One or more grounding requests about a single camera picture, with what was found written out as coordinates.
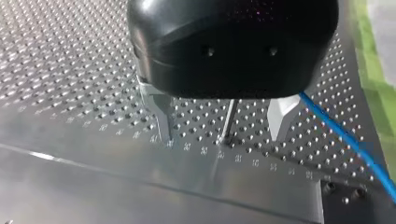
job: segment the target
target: blue cable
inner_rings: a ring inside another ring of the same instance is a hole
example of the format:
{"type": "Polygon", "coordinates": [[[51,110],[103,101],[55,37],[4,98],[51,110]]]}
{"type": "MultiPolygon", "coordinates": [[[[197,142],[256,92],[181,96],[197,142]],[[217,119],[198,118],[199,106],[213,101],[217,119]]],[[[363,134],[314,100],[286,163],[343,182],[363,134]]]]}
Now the blue cable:
{"type": "Polygon", "coordinates": [[[393,181],[389,178],[388,174],[382,169],[381,165],[375,163],[374,159],[359,145],[359,142],[349,135],[343,128],[340,127],[335,121],[329,118],[329,116],[320,109],[315,103],[304,93],[300,92],[301,99],[305,102],[308,109],[313,111],[318,117],[320,117],[331,129],[333,129],[338,135],[340,135],[345,141],[351,145],[354,151],[361,155],[361,158],[367,163],[367,165],[373,170],[376,178],[382,183],[384,189],[388,192],[392,200],[396,203],[396,186],[393,181]]]}

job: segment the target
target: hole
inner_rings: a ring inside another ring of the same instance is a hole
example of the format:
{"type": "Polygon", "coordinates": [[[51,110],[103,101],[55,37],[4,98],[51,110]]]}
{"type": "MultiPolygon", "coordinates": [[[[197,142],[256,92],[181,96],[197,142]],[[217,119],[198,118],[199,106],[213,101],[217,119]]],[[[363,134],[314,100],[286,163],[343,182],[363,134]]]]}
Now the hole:
{"type": "Polygon", "coordinates": [[[347,197],[343,198],[343,203],[344,204],[349,204],[349,199],[347,197]]]}
{"type": "Polygon", "coordinates": [[[356,199],[363,199],[366,197],[366,190],[355,189],[355,191],[353,191],[352,197],[356,199]]]}
{"type": "Polygon", "coordinates": [[[335,184],[333,182],[327,183],[323,191],[326,193],[333,193],[335,191],[335,184]]]}
{"type": "Polygon", "coordinates": [[[215,49],[210,46],[203,46],[202,54],[206,57],[212,57],[215,54],[215,49]]]}
{"type": "Polygon", "coordinates": [[[277,54],[277,48],[276,47],[271,47],[271,48],[269,48],[269,53],[270,53],[270,55],[271,56],[276,56],[276,54],[277,54]]]}

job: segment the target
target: printed number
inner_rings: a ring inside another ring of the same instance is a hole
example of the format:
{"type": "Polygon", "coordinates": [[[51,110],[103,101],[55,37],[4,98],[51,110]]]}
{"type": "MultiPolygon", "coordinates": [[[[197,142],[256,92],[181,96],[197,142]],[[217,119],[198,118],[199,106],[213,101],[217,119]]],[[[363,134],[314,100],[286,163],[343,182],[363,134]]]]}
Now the printed number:
{"type": "Polygon", "coordinates": [[[360,184],[360,186],[361,186],[362,189],[367,190],[367,186],[365,184],[360,184]]]}
{"type": "Polygon", "coordinates": [[[168,141],[168,142],[166,143],[166,146],[167,146],[167,147],[172,147],[173,144],[174,144],[174,140],[170,140],[170,141],[168,141]]]}
{"type": "Polygon", "coordinates": [[[52,114],[49,118],[50,119],[56,119],[57,115],[56,114],[52,114]]]}
{"type": "Polygon", "coordinates": [[[305,173],[305,176],[306,176],[307,179],[313,179],[313,178],[314,178],[311,171],[307,171],[307,172],[305,173]]]}
{"type": "Polygon", "coordinates": [[[26,105],[22,105],[20,106],[20,108],[18,108],[18,112],[22,112],[25,109],[26,109],[26,105]]]}
{"type": "Polygon", "coordinates": [[[289,175],[295,175],[295,170],[294,169],[289,169],[289,175]]]}
{"type": "Polygon", "coordinates": [[[68,118],[68,119],[66,120],[66,123],[72,123],[72,122],[73,122],[73,120],[74,120],[74,118],[73,118],[73,117],[71,117],[71,118],[68,118]]]}
{"type": "Polygon", "coordinates": [[[134,136],[132,136],[133,139],[136,139],[140,136],[140,132],[135,132],[134,136]]]}
{"type": "Polygon", "coordinates": [[[100,126],[99,131],[104,132],[106,128],[107,128],[107,124],[102,124],[102,126],[100,126]]]}
{"type": "Polygon", "coordinates": [[[259,160],[253,160],[252,166],[259,167],[259,160]]]}
{"type": "Polygon", "coordinates": [[[122,133],[123,133],[123,129],[119,129],[119,130],[116,132],[116,135],[122,135],[122,133]]]}
{"type": "Polygon", "coordinates": [[[277,168],[276,168],[276,163],[271,163],[271,164],[270,164],[270,171],[274,171],[274,172],[275,172],[276,169],[277,169],[277,168]]]}
{"type": "Polygon", "coordinates": [[[207,147],[202,147],[201,148],[201,155],[206,155],[207,154],[207,147]]]}
{"type": "Polygon", "coordinates": [[[183,150],[190,151],[190,147],[191,147],[191,143],[185,143],[184,147],[183,147],[183,150]]]}
{"type": "Polygon", "coordinates": [[[90,124],[91,124],[91,122],[90,122],[89,120],[88,120],[88,121],[85,121],[84,124],[82,125],[82,127],[83,127],[83,128],[86,128],[86,127],[88,127],[90,124]]]}
{"type": "Polygon", "coordinates": [[[236,155],[235,156],[235,161],[236,162],[241,162],[242,161],[242,155],[236,155]]]}
{"type": "Polygon", "coordinates": [[[224,152],[223,151],[219,151],[218,158],[219,159],[224,159],[224,152]]]}
{"type": "Polygon", "coordinates": [[[158,138],[158,135],[152,135],[152,136],[150,137],[150,139],[149,139],[150,143],[155,143],[155,142],[157,142],[157,138],[158,138]]]}

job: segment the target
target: green surface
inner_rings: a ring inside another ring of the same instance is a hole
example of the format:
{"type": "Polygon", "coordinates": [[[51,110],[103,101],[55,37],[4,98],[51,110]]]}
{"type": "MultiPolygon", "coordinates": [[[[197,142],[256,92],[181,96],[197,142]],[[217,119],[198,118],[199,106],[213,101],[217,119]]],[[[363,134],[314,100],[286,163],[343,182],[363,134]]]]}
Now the green surface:
{"type": "Polygon", "coordinates": [[[361,86],[370,107],[392,179],[396,179],[396,90],[384,79],[366,0],[352,0],[351,19],[361,86]]]}

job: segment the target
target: metal rod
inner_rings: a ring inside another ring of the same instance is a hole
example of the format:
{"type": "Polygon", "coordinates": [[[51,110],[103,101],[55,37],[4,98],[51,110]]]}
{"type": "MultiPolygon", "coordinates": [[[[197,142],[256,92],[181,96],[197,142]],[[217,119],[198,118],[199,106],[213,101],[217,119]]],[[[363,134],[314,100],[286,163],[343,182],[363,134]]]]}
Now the metal rod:
{"type": "Polygon", "coordinates": [[[233,126],[233,117],[235,117],[236,107],[238,102],[235,99],[230,101],[230,106],[228,107],[227,117],[225,119],[223,132],[221,134],[220,142],[223,144],[229,144],[231,141],[230,131],[233,126]]]}

